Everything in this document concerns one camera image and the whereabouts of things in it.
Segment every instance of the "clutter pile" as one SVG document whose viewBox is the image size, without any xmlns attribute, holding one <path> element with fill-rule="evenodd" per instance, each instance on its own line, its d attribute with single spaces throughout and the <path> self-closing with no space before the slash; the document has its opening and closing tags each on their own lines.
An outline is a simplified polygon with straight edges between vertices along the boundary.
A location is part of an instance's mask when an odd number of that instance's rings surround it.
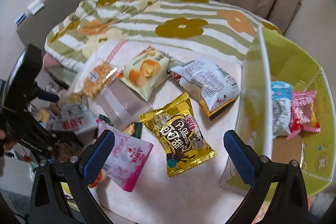
<svg viewBox="0 0 336 224">
<path fill-rule="evenodd" d="M 215 157 L 216 152 L 204 139 L 194 117 L 189 95 L 200 103 L 211 121 L 220 119 L 218 116 L 240 94 L 233 76 L 209 60 L 182 63 L 152 46 L 122 67 L 112 64 L 115 53 L 113 50 L 106 59 L 89 60 L 78 73 L 75 92 L 64 96 L 61 91 L 58 104 L 39 111 L 36 118 L 41 124 L 46 129 L 74 131 L 83 146 L 104 130 L 111 130 L 115 146 L 103 173 L 128 192 L 134 189 L 153 147 L 141 139 L 142 125 L 165 150 L 169 177 Z M 152 92 L 168 78 L 186 92 L 152 110 Z M 88 101 L 99 105 L 106 116 L 96 116 L 86 106 Z"/>
</svg>

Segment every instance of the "human hand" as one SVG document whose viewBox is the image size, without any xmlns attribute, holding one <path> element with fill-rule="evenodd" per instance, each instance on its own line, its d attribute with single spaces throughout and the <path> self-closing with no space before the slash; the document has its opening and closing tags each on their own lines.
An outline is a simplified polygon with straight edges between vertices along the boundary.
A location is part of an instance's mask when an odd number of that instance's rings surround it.
<svg viewBox="0 0 336 224">
<path fill-rule="evenodd" d="M 5 150 L 10 150 L 16 145 L 16 141 L 8 137 L 7 132 L 0 129 L 0 140 L 5 141 L 3 148 Z"/>
</svg>

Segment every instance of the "metal screw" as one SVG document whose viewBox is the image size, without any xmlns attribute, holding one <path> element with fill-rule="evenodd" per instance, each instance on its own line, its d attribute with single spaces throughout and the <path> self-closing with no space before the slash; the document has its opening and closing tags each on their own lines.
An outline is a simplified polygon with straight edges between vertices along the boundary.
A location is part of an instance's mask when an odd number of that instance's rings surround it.
<svg viewBox="0 0 336 224">
<path fill-rule="evenodd" d="M 46 164 L 47 164 L 47 161 L 46 161 L 46 160 L 41 160 L 41 161 L 40 161 L 40 165 L 41 165 L 41 166 L 45 166 Z"/>
<path fill-rule="evenodd" d="M 268 162 L 268 157 L 266 157 L 266 156 L 260 156 L 260 160 L 261 160 L 261 162 Z"/>
<path fill-rule="evenodd" d="M 70 158 L 70 162 L 73 163 L 73 164 L 74 164 L 77 160 L 78 160 L 78 157 L 77 157 L 77 156 L 72 156 L 72 157 Z"/>
<path fill-rule="evenodd" d="M 296 160 L 292 160 L 292 161 L 291 161 L 291 164 L 292 164 L 294 167 L 299 166 L 299 163 L 298 163 Z"/>
</svg>

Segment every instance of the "white snack bag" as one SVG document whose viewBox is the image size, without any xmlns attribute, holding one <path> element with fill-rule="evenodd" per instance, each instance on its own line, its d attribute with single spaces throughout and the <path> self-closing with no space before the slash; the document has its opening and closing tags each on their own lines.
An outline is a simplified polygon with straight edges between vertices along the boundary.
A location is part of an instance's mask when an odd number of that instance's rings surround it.
<svg viewBox="0 0 336 224">
<path fill-rule="evenodd" d="M 233 76 L 209 60 L 196 59 L 168 73 L 201 104 L 211 120 L 240 95 Z"/>
</svg>

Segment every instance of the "blue gripper pad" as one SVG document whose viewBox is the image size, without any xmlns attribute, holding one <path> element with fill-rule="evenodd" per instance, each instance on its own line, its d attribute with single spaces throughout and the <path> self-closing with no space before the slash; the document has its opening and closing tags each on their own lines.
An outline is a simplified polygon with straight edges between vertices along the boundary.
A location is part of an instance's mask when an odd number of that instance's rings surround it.
<svg viewBox="0 0 336 224">
<path fill-rule="evenodd" d="M 224 147 L 226 151 L 228 152 L 243 182 L 250 185 L 252 188 L 256 182 L 255 169 L 243 151 L 241 145 L 234 137 L 232 130 L 229 130 L 224 134 Z"/>
<path fill-rule="evenodd" d="M 95 182 L 114 147 L 114 142 L 114 133 L 110 130 L 105 130 L 93 144 L 93 151 L 82 167 L 83 182 L 85 185 Z"/>
</svg>

